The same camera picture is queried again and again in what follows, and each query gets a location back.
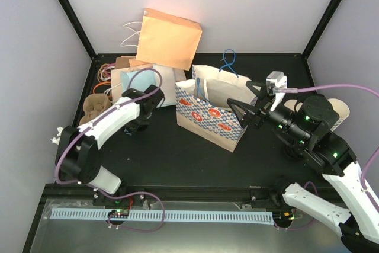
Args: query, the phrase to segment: black frame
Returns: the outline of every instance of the black frame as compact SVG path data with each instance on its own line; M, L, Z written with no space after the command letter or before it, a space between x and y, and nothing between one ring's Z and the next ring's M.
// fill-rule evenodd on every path
M92 81L92 78L95 76L95 73L97 71L97 64L99 64L100 62L99 58L102 55L97 54L94 48L92 47L92 44L89 41L83 27L81 26L80 21L77 18L69 0L59 0L59 2L63 10L65 11L68 19L70 20L72 26L74 27L89 57L92 60L92 63L88 72L88 76L85 82L85 86L81 95L81 99L79 101L78 109L76 111L75 118L73 121L73 125L76 126L78 125L79 119L81 116L81 106L84 102L86 95L88 94L91 88L91 81ZM321 38L327 24L329 23L330 19L333 17L333 14L337 10L340 2L341 0L331 0L329 2L329 5L327 6L322 18L320 19L320 22L318 23L315 31L313 32L306 48L304 49L303 53L299 55L301 56L302 62L307 68L307 73L309 75L309 78L312 78L312 77L311 77L311 72L307 63L307 59L309 58L317 42ZM128 192L134 192L134 191L139 191L139 190L141 189L133 188L133 187L130 187L127 189ZM251 189L246 190L246 188L235 188L233 190L230 190L230 189L223 189L223 188L188 189L188 188L181 188L181 187L178 187L178 188L171 187L170 189L167 189L164 187L151 187L151 188L145 188L144 190L155 193L164 201L169 200L169 201L241 202L241 203L253 203L254 207L266 208L266 209L270 209L274 211L278 210L278 209L275 209L267 199L265 199L264 195L262 199L252 201L252 196L254 196L254 198L256 199L256 196L259 196L260 192L264 193L265 191L267 191L266 188L261 188L260 190L254 190L255 193ZM328 200L332 203L341 202L341 198L335 191L324 189L324 190L321 190L319 194L321 198ZM43 209L45 207L46 200L52 199L52 198L92 200L94 198L94 192L92 189L84 185L61 186L61 185L56 185L56 184L47 184L42 193L41 200L38 204L37 211L34 216L27 240L25 242L23 252L30 251L31 246L33 244L34 236L37 232L38 224L39 224Z

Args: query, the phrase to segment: black table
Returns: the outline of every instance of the black table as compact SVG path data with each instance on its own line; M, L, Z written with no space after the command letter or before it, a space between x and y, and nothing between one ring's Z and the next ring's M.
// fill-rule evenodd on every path
M114 63L115 59L115 55L104 55L98 67L103 63ZM194 64L220 67L223 65L221 59L221 54L199 54ZM265 82L270 72L283 71L289 88L313 86L307 62L300 55L238 54L233 67L237 73L253 81ZM93 78L92 87L96 83L97 79ZM288 94L284 101L304 95ZM302 185L313 181L319 188L331 189L304 162L288 160L272 126L264 124L259 130L249 126L231 153L179 127L175 106L154 111L150 126L132 137L122 130L117 132L102 150L103 166L133 190L157 193L164 189L164 196L178 199L188 197L186 192L191 192L192 197L204 198L214 196L215 192L224 198L244 192L246 197L248 189L267 187L280 175Z

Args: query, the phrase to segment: orange paper bag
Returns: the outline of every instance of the orange paper bag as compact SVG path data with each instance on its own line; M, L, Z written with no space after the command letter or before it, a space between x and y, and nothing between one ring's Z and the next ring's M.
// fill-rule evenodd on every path
M136 60L188 71L202 32L199 23L146 8Z

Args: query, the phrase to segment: perforated white strip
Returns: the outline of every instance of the perforated white strip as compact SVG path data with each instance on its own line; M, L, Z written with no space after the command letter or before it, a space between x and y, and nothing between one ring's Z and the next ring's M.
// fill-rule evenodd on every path
M55 208L50 219L107 220L110 209L68 209ZM127 218L115 217L111 220L134 222L159 222L161 210L131 210ZM271 212L221 212L195 210L167 210L166 222L222 222L222 223L260 223L272 225Z

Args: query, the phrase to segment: gray wall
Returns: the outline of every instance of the gray wall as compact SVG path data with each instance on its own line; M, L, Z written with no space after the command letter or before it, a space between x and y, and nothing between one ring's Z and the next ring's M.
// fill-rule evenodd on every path
M0 252L21 252L90 59L57 0L0 0Z
M379 91L379 6L378 0L343 0L309 59L316 85L353 83ZM323 92L349 105L351 114L336 133L344 137L358 156L361 166L378 147L379 100L355 89ZM368 181L379 193L375 173Z
M98 53L136 52L120 47L142 20L145 7L198 21L198 52L302 52L330 0L70 0ZM131 44L137 43L137 37Z

